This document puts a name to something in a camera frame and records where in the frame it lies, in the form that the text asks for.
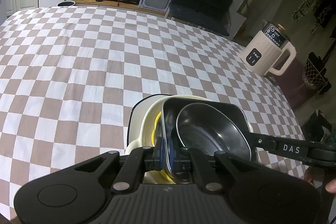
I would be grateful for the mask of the person right hand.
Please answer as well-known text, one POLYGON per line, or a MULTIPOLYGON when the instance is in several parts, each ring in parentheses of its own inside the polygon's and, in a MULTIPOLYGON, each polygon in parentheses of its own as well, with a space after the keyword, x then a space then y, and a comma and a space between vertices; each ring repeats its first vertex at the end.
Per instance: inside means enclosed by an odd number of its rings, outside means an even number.
MULTIPOLYGON (((304 174, 304 180, 308 183, 310 183, 311 185, 314 185, 313 183, 313 171, 311 169, 307 169, 305 174, 304 174)), ((336 193, 336 180, 333 179, 331 180, 331 182, 327 183, 325 186, 325 189, 329 192, 329 193, 336 193)))

